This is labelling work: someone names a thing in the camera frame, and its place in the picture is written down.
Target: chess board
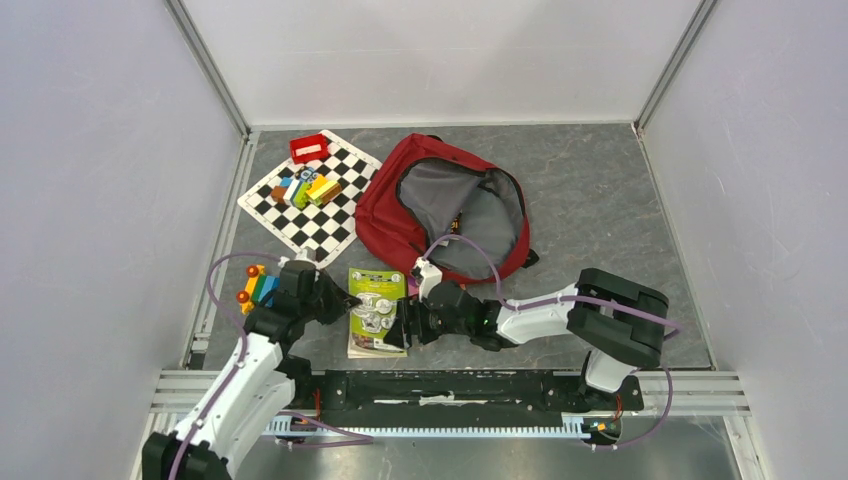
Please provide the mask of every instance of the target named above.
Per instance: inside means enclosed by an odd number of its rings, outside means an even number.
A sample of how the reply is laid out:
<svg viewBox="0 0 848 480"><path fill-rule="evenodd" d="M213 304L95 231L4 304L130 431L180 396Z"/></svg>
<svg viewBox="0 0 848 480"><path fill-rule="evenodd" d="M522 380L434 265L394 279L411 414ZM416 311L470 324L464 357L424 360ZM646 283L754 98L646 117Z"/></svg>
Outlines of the chess board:
<svg viewBox="0 0 848 480"><path fill-rule="evenodd" d="M324 268L356 239L356 202L382 164L333 132L321 133L327 138L330 157L306 165L339 182L339 196L322 207L310 203L303 210L275 202L271 190L301 167L289 158L239 197L238 204L295 253L304 248L314 250L318 267Z"/></svg>

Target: gray backpack lining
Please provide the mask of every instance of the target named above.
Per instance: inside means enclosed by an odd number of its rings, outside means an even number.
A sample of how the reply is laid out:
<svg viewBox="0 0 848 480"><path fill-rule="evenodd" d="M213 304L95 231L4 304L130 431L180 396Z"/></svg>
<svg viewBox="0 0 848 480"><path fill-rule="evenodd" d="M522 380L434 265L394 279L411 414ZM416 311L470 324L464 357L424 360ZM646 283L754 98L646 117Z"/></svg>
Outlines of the gray backpack lining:
<svg viewBox="0 0 848 480"><path fill-rule="evenodd" d="M459 234L480 246L497 267L512 252L524 225L519 193L513 180L499 170L483 174L443 159L423 159L402 176L397 194L430 242L449 233L461 211ZM436 247L430 258L468 278L492 276L486 260L461 241Z"/></svg>

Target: red tray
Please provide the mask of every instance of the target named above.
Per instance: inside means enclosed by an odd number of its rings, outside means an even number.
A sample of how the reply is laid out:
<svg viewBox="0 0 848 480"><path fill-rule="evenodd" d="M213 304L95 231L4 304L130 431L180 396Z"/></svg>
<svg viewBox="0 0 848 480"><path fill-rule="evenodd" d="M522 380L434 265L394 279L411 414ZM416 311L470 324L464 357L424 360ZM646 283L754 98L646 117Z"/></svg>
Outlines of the red tray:
<svg viewBox="0 0 848 480"><path fill-rule="evenodd" d="M295 138L289 142L289 148L294 163L322 160L330 156L330 152L327 150L327 137L320 133Z"/></svg>

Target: gray floor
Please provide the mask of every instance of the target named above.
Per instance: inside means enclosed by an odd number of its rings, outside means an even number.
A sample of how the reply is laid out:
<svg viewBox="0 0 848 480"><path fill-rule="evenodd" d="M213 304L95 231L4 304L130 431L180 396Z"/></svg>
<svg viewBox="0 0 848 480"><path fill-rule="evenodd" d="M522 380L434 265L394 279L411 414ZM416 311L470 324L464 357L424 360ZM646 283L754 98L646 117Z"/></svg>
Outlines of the gray floor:
<svg viewBox="0 0 848 480"><path fill-rule="evenodd" d="M385 160L412 132L436 134L512 173L521 183L530 216L531 246L542 260L504 283L508 298L549 293L576 280L581 269L598 267L656 288L671 300L669 317L685 327L665 345L671 367L710 365L680 260L660 211L650 173L629 125L534 125L334 130L353 145ZM309 132L263 132L250 171L253 185L288 158L288 141ZM249 215L239 217L232 251L291 252ZM231 301L245 281L248 260L234 260L222 298ZM344 279L348 267L385 268L361 242L328 267ZM470 290L494 298L492 286ZM315 369L580 368L587 345L572 336L547 338L490 353L465 338L446 336L416 346L404 359L347 358L348 323L312 323L292 353ZM232 353L236 331L215 320L204 368L220 369Z"/></svg>

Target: book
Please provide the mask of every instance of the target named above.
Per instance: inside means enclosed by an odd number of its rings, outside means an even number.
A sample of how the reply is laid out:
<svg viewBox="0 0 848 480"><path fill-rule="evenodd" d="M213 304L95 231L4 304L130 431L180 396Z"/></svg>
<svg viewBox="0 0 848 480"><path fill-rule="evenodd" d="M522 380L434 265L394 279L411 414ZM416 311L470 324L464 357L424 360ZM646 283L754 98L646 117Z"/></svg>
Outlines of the book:
<svg viewBox="0 0 848 480"><path fill-rule="evenodd" d="M406 296L406 277L400 272L351 268L348 290L362 300L350 312L348 358L405 357L406 350L383 343L395 322L396 301Z"/></svg>

